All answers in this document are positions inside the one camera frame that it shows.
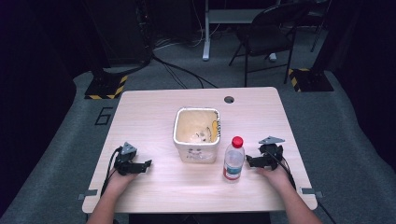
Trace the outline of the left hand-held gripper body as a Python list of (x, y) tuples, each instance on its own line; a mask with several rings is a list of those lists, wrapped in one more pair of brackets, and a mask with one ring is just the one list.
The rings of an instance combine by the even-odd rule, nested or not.
[(133, 163), (133, 158), (137, 153), (137, 148), (133, 147), (128, 142), (125, 142), (121, 147), (119, 154), (117, 155), (114, 168), (119, 172), (120, 175), (137, 174), (138, 168)]

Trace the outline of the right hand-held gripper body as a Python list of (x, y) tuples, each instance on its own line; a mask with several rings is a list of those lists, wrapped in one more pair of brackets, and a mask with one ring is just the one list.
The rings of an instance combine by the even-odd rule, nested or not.
[(262, 154), (260, 157), (259, 166), (262, 168), (270, 167), (272, 170), (278, 166), (283, 158), (283, 147), (277, 145), (284, 142), (284, 139), (268, 136), (260, 141), (261, 146), (259, 151)]

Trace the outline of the person's left hand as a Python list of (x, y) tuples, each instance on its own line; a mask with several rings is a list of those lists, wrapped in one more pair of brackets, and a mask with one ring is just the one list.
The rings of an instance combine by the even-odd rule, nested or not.
[(105, 190), (105, 195), (113, 198), (120, 197), (128, 185), (136, 178), (137, 174), (121, 175), (117, 170), (112, 169)]

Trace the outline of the person's right hand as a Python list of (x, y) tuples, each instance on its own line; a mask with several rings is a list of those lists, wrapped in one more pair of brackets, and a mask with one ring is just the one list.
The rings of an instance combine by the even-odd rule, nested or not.
[(292, 184), (289, 181), (289, 176), (283, 168), (277, 167), (273, 171), (269, 171), (264, 168), (257, 168), (256, 172), (266, 177), (271, 186), (277, 191), (292, 188)]

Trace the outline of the clear red-capped water bottle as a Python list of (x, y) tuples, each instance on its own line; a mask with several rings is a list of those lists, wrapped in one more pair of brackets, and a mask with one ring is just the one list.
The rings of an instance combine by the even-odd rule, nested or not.
[(223, 162), (223, 176), (227, 181), (237, 181), (245, 162), (244, 140), (235, 136), (226, 148)]

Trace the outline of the white square bin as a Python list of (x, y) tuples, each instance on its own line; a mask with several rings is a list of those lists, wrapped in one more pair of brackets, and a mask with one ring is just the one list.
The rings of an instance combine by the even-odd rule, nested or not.
[[(212, 122), (219, 123), (218, 135), (212, 135)], [(188, 163), (213, 163), (220, 143), (220, 115), (215, 108), (182, 107), (177, 111), (173, 141), (179, 157)]]

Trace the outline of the striped black stand base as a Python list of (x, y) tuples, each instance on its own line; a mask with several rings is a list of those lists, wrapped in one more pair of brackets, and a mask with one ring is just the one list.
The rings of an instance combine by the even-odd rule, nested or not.
[(297, 92), (333, 91), (330, 81), (323, 73), (314, 74), (310, 69), (290, 69), (289, 78)]
[(122, 93), (127, 78), (125, 75), (114, 74), (94, 77), (85, 91), (85, 99), (116, 99)]

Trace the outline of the black folding chair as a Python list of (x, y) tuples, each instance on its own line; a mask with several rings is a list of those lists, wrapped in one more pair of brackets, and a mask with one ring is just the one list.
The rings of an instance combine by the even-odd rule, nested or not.
[(251, 24), (236, 31), (239, 46), (229, 65), (233, 64), (236, 57), (244, 57), (245, 87), (248, 85), (249, 73), (263, 71), (263, 68), (250, 70), (249, 57), (269, 57), (272, 53), (283, 51), (289, 53), (288, 60), (284, 63), (284, 83), (287, 83), (297, 28), (313, 5), (311, 1), (297, 1), (268, 7), (260, 12)]

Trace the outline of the grey table edge bracket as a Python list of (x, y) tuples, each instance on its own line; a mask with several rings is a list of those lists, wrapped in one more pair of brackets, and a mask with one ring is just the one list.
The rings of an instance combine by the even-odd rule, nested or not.
[(323, 198), (324, 197), (322, 191), (315, 190), (315, 189), (312, 189), (312, 188), (300, 188), (300, 191), (301, 191), (302, 194), (314, 195), (317, 198)]
[(78, 201), (83, 201), (88, 196), (95, 196), (97, 194), (98, 189), (87, 189), (83, 193), (80, 193), (77, 196)]

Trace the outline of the white desk frame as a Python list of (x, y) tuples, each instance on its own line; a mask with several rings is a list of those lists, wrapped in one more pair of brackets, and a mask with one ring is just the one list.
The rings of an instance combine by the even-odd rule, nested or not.
[(209, 0), (205, 0), (205, 44), (202, 60), (207, 62), (210, 57), (210, 25), (211, 24), (248, 24), (263, 11), (259, 9), (210, 9)]

